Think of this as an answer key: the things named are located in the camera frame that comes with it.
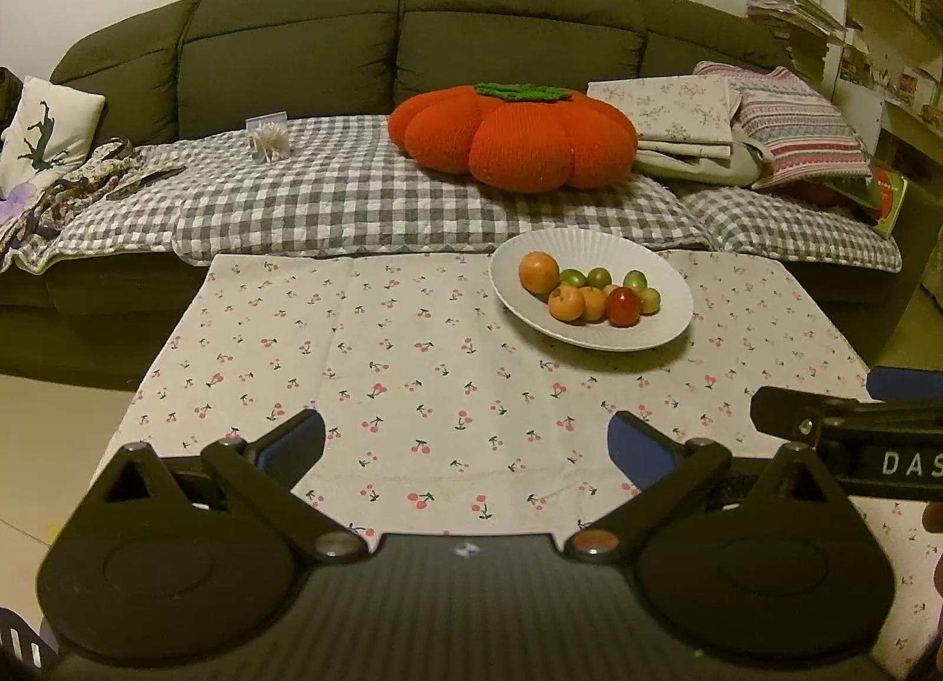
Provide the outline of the grey checkered blanket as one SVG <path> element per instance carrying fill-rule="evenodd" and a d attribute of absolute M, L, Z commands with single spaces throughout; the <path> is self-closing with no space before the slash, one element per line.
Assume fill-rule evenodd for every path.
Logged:
<path fill-rule="evenodd" d="M 243 132 L 141 148 L 186 163 L 173 178 L 81 212 L 47 248 L 7 269 L 45 273 L 65 260 L 172 253 L 206 266 L 219 253 L 387 255 L 489 252 L 545 226 L 618 234 L 652 250 L 708 249 L 780 262 L 895 274 L 895 240 L 842 213 L 738 188 L 672 190 L 646 175 L 606 190 L 540 196 L 489 190 L 420 170 L 387 135 L 382 116 L 294 121 L 291 158 L 252 161 Z"/>

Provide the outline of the floral purple cloth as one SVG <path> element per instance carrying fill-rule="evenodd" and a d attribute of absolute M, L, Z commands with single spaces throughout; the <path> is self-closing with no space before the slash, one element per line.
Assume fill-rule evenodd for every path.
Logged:
<path fill-rule="evenodd" d="M 126 138 L 99 145 L 77 169 L 44 181 L 20 181 L 2 197 L 2 269 L 29 250 L 47 250 L 65 227 L 99 201 L 120 201 L 173 178 L 186 163 L 152 161 Z"/>

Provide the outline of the green red book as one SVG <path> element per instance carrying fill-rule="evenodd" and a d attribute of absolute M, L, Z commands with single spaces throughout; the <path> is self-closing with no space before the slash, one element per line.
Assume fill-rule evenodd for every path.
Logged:
<path fill-rule="evenodd" d="M 902 212 L 908 191 L 905 175 L 876 164 L 869 177 L 850 177 L 835 183 L 835 190 L 852 199 L 871 220 L 871 228 L 889 239 Z"/>

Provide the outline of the bookshelf with books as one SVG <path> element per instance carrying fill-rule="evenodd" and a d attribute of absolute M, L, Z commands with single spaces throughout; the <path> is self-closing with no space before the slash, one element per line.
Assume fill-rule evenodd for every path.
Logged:
<path fill-rule="evenodd" d="M 866 151 L 929 183 L 941 172 L 941 0 L 842 0 L 836 100 Z"/>

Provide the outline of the small yellow-green fruit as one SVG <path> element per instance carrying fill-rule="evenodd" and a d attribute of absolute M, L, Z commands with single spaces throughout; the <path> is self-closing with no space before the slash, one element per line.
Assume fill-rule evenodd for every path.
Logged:
<path fill-rule="evenodd" d="M 660 311 L 660 306 L 662 306 L 662 295 L 654 287 L 646 287 L 646 289 L 639 290 L 639 306 L 641 307 L 641 314 L 643 316 L 653 316 Z"/>

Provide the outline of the white pillow with print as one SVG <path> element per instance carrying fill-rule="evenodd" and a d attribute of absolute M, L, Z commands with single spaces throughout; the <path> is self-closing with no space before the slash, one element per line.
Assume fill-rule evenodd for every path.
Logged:
<path fill-rule="evenodd" d="M 90 153 L 105 97 L 27 77 L 2 134 L 2 197 L 45 190 Z"/>

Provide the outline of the small orange tangerine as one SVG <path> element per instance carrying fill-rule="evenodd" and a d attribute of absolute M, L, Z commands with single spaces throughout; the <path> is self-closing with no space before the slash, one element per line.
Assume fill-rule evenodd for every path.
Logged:
<path fill-rule="evenodd" d="M 579 322 L 585 312 L 585 298 L 579 287 L 563 282 L 548 293 L 546 309 L 559 322 Z"/>

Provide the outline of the white tissue box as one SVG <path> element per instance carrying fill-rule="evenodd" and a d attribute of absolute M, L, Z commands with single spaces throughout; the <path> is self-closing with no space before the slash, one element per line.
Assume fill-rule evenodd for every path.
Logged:
<path fill-rule="evenodd" d="M 258 163 L 274 163 L 291 156 L 288 113 L 275 111 L 245 121 L 249 153 Z"/>

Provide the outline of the large orange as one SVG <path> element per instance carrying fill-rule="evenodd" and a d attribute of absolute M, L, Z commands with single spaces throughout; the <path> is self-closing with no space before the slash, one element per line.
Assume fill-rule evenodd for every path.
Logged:
<path fill-rule="evenodd" d="M 518 279 L 532 295 L 545 296 L 559 285 L 559 265 L 550 253 L 534 250 L 518 263 Z"/>

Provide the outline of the brownish green tomato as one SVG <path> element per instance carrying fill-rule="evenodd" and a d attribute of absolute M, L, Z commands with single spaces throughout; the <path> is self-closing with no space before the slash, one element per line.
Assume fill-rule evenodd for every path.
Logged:
<path fill-rule="evenodd" d="M 601 266 L 590 269 L 588 274 L 586 274 L 586 284 L 590 285 L 590 287 L 595 287 L 595 289 L 604 290 L 608 285 L 612 284 L 611 273 L 609 273 L 608 269 L 601 268 Z"/>

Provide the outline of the stack of papers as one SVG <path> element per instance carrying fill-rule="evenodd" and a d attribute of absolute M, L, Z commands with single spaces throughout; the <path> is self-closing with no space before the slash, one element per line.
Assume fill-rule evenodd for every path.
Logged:
<path fill-rule="evenodd" d="M 746 17 L 786 49 L 798 75 L 819 80 L 829 46 L 842 46 L 846 27 L 813 0 L 746 0 Z"/>

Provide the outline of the striped knit pillow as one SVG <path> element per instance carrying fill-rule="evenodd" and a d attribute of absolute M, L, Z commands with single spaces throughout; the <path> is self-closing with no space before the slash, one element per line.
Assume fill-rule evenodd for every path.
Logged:
<path fill-rule="evenodd" d="M 769 73 L 702 60 L 696 75 L 716 75 L 740 95 L 737 123 L 767 151 L 751 188 L 772 190 L 797 181 L 868 178 L 871 167 L 842 113 L 793 71 Z"/>

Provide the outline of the dark green sofa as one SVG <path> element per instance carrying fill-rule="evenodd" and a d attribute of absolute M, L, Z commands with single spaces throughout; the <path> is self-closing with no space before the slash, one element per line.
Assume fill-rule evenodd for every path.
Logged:
<path fill-rule="evenodd" d="M 785 59 L 763 27 L 691 0 L 179 0 L 79 39 L 51 78 L 104 97 L 103 137 L 163 145 L 267 111 L 385 115 L 465 82 L 585 89 Z M 3 372 L 128 391 L 204 275 L 168 247 L 9 268 Z"/>

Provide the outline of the red tomato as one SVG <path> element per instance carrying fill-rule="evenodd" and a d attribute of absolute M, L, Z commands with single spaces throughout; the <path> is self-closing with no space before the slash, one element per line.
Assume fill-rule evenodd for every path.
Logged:
<path fill-rule="evenodd" d="M 606 317 L 614 327 L 635 327 L 641 318 L 641 300 L 635 290 L 614 287 L 606 296 Z"/>

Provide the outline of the orange pumpkin cushion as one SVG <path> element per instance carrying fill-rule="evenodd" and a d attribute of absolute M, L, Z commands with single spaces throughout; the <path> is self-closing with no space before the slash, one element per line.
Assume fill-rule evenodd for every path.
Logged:
<path fill-rule="evenodd" d="M 478 82 L 414 95 L 388 116 L 393 145 L 425 170 L 508 193 L 597 190 L 628 177 L 638 132 L 567 87 Z"/>

